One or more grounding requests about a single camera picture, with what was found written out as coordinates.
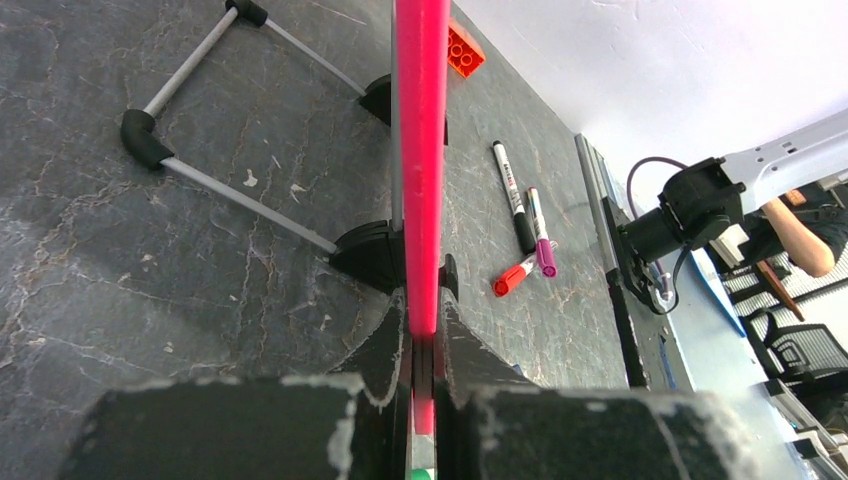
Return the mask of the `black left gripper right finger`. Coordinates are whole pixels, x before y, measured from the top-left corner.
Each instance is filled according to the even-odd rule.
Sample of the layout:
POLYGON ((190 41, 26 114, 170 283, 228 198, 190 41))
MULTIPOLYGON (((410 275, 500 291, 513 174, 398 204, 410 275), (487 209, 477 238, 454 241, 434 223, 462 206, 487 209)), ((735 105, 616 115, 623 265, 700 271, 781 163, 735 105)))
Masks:
POLYGON ((768 446, 720 396, 543 388, 518 375, 439 294, 435 382, 441 479, 807 479, 788 442, 768 446))

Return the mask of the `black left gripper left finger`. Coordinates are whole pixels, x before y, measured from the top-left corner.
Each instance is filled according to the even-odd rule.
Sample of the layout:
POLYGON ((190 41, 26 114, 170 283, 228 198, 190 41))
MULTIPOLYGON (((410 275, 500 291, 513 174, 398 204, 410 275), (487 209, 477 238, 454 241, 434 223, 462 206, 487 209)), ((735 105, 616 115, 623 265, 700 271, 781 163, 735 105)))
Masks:
POLYGON ((61 479, 402 479, 406 299, 324 374, 156 379, 89 410, 61 479))

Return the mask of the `pink framed whiteboard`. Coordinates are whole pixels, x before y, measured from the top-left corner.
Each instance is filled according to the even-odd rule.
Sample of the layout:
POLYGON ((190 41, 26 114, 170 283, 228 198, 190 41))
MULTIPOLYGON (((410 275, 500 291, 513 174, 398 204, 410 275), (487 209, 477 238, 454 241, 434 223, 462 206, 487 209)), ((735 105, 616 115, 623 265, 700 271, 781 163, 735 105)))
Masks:
POLYGON ((448 19, 447 1, 394 4, 408 325, 413 338, 413 425, 435 429, 433 341, 439 312, 448 19))

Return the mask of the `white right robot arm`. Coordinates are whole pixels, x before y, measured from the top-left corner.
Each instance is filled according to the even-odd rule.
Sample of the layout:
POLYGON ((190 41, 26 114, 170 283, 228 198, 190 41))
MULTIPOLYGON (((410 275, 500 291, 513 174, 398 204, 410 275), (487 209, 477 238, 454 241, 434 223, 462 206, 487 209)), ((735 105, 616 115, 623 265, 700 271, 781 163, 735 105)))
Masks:
POLYGON ((617 221, 603 199, 613 268, 607 287, 622 336, 628 389, 545 390, 475 337, 460 337, 455 293, 439 295, 434 345, 435 451, 441 479, 810 479, 841 470, 808 440, 765 445, 716 395, 657 390, 649 382, 626 301, 652 307, 648 266, 685 257, 781 189, 730 157, 673 175, 659 205, 617 221))

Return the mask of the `person forearm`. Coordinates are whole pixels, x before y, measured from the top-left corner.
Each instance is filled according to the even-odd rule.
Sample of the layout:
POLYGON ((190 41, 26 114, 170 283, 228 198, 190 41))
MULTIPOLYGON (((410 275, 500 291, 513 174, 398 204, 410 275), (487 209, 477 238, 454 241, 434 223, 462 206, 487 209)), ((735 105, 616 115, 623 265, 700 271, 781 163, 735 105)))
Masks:
POLYGON ((765 203, 761 210, 777 234, 789 258, 814 278, 829 274, 836 260, 831 248, 809 230, 780 200, 765 203))

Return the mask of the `black whiteboard foot clip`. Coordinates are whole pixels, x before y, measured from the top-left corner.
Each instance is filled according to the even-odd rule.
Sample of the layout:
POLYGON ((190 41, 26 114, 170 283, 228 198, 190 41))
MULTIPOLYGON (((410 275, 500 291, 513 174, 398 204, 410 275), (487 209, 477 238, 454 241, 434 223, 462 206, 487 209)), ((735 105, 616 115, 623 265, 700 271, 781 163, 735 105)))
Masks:
POLYGON ((459 276, 455 258, 452 254, 446 254, 444 264, 439 268, 438 284, 447 288, 455 300, 459 300, 459 276))

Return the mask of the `green capped marker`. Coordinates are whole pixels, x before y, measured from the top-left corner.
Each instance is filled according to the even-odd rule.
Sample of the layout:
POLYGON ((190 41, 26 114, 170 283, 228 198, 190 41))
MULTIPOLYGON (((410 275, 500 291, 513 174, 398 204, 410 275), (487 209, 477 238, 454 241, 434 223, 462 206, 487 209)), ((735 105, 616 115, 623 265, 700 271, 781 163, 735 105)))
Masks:
POLYGON ((434 468, 415 468, 409 472, 409 480, 436 480, 434 468))

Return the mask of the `red capped marker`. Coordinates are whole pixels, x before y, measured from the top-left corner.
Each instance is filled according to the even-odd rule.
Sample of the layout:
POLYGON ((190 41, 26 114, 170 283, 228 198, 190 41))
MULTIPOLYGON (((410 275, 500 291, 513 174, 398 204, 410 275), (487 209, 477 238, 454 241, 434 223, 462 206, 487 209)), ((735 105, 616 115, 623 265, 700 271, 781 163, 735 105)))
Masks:
POLYGON ((492 285, 496 297, 504 297, 520 285, 536 268, 536 254, 526 256, 520 263, 513 265, 503 272, 492 285))

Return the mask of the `purple capped marker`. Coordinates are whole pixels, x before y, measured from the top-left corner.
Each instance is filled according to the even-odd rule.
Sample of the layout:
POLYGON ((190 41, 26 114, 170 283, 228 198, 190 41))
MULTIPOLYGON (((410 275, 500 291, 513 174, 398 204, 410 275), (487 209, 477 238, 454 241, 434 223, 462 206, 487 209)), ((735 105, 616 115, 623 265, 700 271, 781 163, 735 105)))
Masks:
POLYGON ((558 274, 554 248, 550 240, 546 220, 541 208, 539 191, 529 187, 526 191, 533 228, 536 237, 536 261, 541 273, 546 278, 555 278, 558 274))

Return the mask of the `black capped marker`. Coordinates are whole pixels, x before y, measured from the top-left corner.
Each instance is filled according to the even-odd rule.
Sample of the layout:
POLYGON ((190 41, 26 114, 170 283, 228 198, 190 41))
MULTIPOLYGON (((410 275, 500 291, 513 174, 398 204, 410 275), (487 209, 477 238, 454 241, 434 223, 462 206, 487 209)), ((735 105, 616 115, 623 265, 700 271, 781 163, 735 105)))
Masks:
POLYGON ((495 140, 492 143, 492 150, 498 163, 501 179, 510 205, 514 231, 517 235, 520 249, 524 255, 534 254, 536 251, 535 236, 530 229, 527 213, 506 149, 500 140, 495 140))

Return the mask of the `black office chair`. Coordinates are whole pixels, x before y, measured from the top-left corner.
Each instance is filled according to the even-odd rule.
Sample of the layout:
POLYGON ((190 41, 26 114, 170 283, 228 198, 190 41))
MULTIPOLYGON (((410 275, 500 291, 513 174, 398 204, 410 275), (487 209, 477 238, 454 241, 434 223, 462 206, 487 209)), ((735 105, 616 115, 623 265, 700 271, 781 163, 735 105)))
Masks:
POLYGON ((799 398, 847 393, 847 350, 826 325, 780 327, 771 312, 766 319, 764 335, 751 340, 769 379, 780 380, 799 398))

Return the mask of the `orange toy brick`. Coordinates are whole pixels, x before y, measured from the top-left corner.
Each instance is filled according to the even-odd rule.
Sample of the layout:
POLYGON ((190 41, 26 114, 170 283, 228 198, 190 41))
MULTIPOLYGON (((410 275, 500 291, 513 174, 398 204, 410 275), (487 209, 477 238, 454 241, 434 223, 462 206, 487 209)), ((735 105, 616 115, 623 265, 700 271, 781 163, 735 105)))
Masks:
POLYGON ((447 62, 462 78, 469 78, 486 61, 482 47, 455 19, 448 22, 447 62))

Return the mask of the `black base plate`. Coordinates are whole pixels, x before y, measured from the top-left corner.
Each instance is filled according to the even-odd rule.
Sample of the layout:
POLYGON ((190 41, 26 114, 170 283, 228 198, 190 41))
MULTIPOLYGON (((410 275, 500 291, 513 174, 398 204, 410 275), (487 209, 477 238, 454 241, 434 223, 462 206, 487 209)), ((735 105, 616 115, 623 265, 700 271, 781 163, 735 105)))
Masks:
POLYGON ((647 266, 625 239, 628 218, 608 196, 601 199, 613 266, 606 273, 628 384, 634 389, 677 390, 668 348, 674 344, 667 318, 657 314, 647 266))

